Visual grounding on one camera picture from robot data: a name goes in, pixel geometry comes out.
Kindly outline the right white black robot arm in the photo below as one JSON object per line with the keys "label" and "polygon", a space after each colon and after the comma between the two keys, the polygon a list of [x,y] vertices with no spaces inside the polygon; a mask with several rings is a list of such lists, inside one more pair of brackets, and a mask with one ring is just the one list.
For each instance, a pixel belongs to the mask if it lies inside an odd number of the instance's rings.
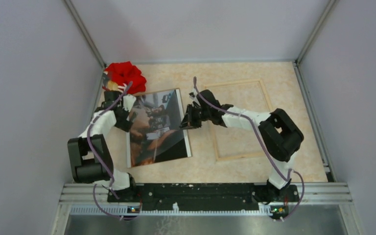
{"label": "right white black robot arm", "polygon": [[190,96],[193,102],[187,106],[179,128],[197,129],[203,122],[211,121],[217,126],[254,132],[273,168],[266,185],[255,191],[255,199],[269,204],[285,198],[294,160],[304,140],[303,133],[287,112],[277,108],[259,113],[220,104],[210,90],[191,92]]}

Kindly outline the wooden picture frame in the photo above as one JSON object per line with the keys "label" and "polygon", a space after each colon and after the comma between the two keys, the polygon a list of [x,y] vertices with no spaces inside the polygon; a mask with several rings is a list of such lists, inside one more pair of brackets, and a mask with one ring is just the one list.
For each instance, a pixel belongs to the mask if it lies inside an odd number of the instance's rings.
{"label": "wooden picture frame", "polygon": [[204,85],[220,104],[232,104],[235,115],[228,115],[229,127],[210,125],[217,161],[261,158],[264,151],[254,130],[244,116],[258,127],[274,110],[265,84],[261,79],[248,79]]}

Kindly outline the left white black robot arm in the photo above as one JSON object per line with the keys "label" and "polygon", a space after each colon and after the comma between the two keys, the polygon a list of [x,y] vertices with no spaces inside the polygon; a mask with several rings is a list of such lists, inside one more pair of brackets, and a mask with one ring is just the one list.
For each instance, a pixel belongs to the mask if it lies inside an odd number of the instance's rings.
{"label": "left white black robot arm", "polygon": [[74,181],[107,188],[117,200],[132,202],[137,197],[134,177],[114,167],[106,137],[112,128],[129,132],[129,115],[136,98],[120,91],[105,91],[86,129],[68,140],[67,148]]}

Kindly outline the large glossy photo print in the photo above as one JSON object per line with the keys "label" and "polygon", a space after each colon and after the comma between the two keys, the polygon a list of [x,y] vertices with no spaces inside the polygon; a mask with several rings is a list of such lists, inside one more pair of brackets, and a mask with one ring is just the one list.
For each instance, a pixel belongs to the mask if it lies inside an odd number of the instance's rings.
{"label": "large glossy photo print", "polygon": [[183,115],[178,88],[136,96],[128,117],[128,168],[192,157],[188,133],[179,127]]}

